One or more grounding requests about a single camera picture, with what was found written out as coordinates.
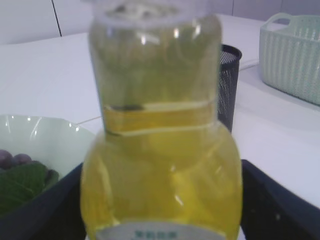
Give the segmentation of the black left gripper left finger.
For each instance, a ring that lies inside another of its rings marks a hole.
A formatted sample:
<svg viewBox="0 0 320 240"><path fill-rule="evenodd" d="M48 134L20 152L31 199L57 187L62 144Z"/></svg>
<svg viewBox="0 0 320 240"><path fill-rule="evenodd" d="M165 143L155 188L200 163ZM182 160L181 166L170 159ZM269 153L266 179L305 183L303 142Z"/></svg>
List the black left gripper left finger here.
<svg viewBox="0 0 320 240"><path fill-rule="evenodd" d="M80 210L82 164L44 193L0 218L2 240L84 240Z"/></svg>

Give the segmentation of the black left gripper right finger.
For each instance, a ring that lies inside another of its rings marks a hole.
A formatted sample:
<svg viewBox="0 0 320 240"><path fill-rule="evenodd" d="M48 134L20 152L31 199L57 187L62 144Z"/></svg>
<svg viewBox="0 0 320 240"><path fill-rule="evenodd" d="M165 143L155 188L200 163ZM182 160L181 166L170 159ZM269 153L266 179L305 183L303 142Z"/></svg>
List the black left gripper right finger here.
<svg viewBox="0 0 320 240"><path fill-rule="evenodd" d="M240 226L247 240L318 240L320 210L243 159Z"/></svg>

